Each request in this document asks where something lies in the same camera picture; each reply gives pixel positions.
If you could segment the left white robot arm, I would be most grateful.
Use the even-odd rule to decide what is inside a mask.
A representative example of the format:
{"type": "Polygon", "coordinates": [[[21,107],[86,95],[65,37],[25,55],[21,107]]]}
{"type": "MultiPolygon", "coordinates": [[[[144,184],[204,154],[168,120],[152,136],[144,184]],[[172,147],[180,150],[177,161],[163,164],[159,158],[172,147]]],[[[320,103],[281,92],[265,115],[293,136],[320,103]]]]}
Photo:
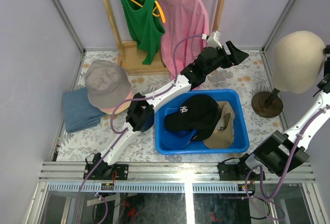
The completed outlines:
{"type": "Polygon", "coordinates": [[[96,153],[92,163],[86,163],[85,180],[112,180],[116,177],[115,164],[122,152],[140,133],[149,130],[154,123],[155,113],[175,97],[200,86],[207,75],[218,68],[230,68],[239,65],[249,57],[248,53],[239,50],[231,41],[227,41],[229,54],[221,44],[211,45],[186,66],[174,80],[151,93],[137,93],[129,99],[130,106],[123,125],[115,139],[101,153],[96,153]]]}

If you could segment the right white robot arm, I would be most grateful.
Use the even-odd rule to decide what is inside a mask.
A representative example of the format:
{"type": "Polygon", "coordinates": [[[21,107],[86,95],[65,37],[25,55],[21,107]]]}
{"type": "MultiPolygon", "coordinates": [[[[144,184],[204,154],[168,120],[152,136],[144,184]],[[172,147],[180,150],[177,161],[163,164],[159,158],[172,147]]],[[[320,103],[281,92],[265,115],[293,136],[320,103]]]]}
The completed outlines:
{"type": "Polygon", "coordinates": [[[270,173],[284,178],[285,175],[307,161],[305,152],[314,135],[329,119],[329,45],[323,50],[327,56],[324,63],[324,77],[317,84],[314,95],[316,102],[304,116],[283,133],[275,131],[251,154],[240,158],[235,174],[241,180],[261,175],[267,169],[270,173]]]}

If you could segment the beige mannequin head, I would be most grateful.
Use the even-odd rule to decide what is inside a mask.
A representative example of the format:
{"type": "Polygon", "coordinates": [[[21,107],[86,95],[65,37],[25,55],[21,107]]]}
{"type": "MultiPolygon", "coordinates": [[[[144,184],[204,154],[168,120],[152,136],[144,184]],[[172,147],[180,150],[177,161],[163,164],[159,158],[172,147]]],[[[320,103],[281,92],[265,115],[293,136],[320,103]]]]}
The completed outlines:
{"type": "Polygon", "coordinates": [[[325,62],[323,40],[310,31],[296,31],[278,41],[274,50],[273,90],[255,94],[254,112],[265,118],[278,116],[283,110],[279,92],[302,94],[311,88],[325,62]]]}

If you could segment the black baseball cap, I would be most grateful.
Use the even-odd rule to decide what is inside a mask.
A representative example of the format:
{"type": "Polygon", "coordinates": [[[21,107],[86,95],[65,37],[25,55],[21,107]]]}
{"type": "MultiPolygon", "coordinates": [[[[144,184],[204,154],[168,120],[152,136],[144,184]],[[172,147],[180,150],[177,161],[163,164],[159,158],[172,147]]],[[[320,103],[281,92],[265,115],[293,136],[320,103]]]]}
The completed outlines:
{"type": "Polygon", "coordinates": [[[203,141],[209,138],[221,118],[217,102],[205,94],[193,95],[183,102],[178,111],[164,118],[165,128],[172,132],[195,130],[190,141],[203,141]]]}

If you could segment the peach bucket hat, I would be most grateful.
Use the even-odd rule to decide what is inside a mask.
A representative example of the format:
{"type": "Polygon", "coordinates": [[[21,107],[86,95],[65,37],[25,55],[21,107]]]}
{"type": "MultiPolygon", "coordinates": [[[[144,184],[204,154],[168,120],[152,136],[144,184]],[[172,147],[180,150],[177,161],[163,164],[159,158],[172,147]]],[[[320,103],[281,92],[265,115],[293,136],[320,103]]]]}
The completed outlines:
{"type": "MultiPolygon", "coordinates": [[[[128,107],[130,106],[131,102],[128,101],[128,102],[125,102],[123,104],[121,104],[115,111],[115,114],[118,114],[120,112],[123,112],[125,111],[126,109],[128,109],[128,107]]],[[[107,114],[112,114],[115,110],[115,107],[113,108],[110,108],[110,109],[104,109],[103,112],[107,113],[107,114]]]]}

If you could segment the pink bucket hat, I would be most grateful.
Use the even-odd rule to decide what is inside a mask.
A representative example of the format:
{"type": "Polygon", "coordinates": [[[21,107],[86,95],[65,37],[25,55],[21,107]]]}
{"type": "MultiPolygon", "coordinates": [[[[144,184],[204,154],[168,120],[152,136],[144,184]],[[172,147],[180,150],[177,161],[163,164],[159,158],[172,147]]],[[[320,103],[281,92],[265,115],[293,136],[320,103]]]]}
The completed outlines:
{"type": "Polygon", "coordinates": [[[114,110],[114,112],[113,112],[114,114],[115,114],[116,109],[117,109],[120,105],[115,105],[115,106],[114,106],[114,107],[115,107],[115,110],[114,110]]]}

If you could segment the grey bucket hat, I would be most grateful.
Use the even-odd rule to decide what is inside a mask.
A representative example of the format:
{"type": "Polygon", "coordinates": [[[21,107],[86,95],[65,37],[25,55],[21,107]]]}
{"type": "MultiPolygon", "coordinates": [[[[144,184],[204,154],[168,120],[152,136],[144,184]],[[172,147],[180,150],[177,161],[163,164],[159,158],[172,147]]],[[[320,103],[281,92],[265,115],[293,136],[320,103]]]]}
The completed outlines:
{"type": "Polygon", "coordinates": [[[88,100],[93,106],[112,108],[131,94],[131,83],[126,70],[110,61],[93,61],[85,74],[88,100]]]}

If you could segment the blue plastic bin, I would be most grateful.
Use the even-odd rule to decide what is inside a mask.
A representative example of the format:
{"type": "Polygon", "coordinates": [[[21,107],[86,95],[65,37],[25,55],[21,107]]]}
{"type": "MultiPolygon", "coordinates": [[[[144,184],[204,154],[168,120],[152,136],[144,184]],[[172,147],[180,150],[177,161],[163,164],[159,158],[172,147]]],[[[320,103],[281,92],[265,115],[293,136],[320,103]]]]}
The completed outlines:
{"type": "Polygon", "coordinates": [[[243,153],[249,146],[234,90],[183,93],[155,114],[155,147],[161,154],[243,153]]]}

